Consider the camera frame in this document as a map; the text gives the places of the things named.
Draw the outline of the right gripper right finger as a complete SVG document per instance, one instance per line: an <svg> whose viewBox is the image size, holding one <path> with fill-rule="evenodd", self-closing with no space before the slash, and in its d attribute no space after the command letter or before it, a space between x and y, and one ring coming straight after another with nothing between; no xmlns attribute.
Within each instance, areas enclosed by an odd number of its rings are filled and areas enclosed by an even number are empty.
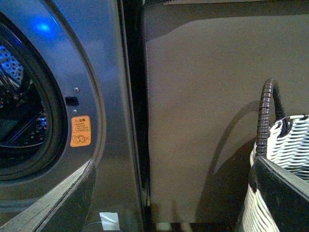
<svg viewBox="0 0 309 232"><path fill-rule="evenodd" d="M263 156L254 159L249 174L254 193L260 192L281 232L309 230L309 184Z"/></svg>

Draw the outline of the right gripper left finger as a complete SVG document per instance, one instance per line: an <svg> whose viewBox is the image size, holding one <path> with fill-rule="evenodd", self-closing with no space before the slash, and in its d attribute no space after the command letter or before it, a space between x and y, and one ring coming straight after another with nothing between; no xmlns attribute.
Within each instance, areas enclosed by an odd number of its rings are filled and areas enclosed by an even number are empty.
<svg viewBox="0 0 309 232"><path fill-rule="evenodd" d="M95 161L65 178L30 207L0 227L2 232L81 232L97 178Z"/></svg>

